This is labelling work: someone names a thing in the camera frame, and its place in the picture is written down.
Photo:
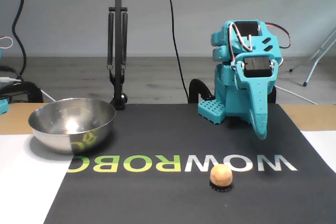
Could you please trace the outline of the teal gripper with servo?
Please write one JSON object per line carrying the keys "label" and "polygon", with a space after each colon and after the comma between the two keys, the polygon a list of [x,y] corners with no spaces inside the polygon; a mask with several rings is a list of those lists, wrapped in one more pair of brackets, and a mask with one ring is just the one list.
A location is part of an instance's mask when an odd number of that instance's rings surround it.
{"label": "teal gripper with servo", "polygon": [[276,57],[269,52],[246,52],[232,64],[235,82],[247,86],[247,122],[260,140],[267,136],[268,86],[276,82]]}

